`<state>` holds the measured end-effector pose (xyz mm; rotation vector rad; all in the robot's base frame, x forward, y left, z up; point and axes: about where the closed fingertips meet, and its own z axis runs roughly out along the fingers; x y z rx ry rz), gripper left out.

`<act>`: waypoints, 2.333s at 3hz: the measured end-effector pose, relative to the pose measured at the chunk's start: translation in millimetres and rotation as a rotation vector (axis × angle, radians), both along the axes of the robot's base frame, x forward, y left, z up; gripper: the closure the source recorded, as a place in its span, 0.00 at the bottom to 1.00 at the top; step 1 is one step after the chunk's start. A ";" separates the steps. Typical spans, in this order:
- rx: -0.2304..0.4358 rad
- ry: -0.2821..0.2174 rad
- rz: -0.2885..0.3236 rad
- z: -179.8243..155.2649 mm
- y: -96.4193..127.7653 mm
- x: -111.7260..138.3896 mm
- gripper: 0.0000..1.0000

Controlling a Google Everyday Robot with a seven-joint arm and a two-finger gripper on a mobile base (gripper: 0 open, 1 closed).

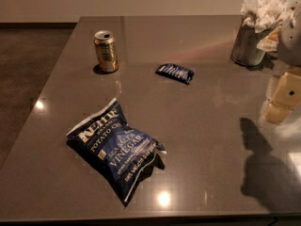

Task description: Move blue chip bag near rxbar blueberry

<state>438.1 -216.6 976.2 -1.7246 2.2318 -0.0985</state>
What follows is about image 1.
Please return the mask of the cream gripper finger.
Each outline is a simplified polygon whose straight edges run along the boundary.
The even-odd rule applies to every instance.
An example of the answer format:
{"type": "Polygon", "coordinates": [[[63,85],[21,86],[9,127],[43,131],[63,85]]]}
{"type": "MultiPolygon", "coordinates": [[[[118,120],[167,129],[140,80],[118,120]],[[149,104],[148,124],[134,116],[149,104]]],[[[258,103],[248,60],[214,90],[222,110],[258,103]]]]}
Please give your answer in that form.
{"type": "Polygon", "coordinates": [[[281,124],[301,104],[301,73],[273,75],[265,96],[261,118],[272,124],[281,124]]]}

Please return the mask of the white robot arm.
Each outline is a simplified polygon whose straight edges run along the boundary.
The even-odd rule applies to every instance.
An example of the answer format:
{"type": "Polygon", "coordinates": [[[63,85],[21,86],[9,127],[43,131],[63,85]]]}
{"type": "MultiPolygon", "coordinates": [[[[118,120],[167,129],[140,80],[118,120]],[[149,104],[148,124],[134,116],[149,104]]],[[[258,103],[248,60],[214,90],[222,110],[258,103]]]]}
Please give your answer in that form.
{"type": "Polygon", "coordinates": [[[293,20],[286,20],[279,31],[277,58],[288,68],[274,74],[267,86],[261,119],[281,124],[301,104],[301,5],[293,11],[293,20]]]}

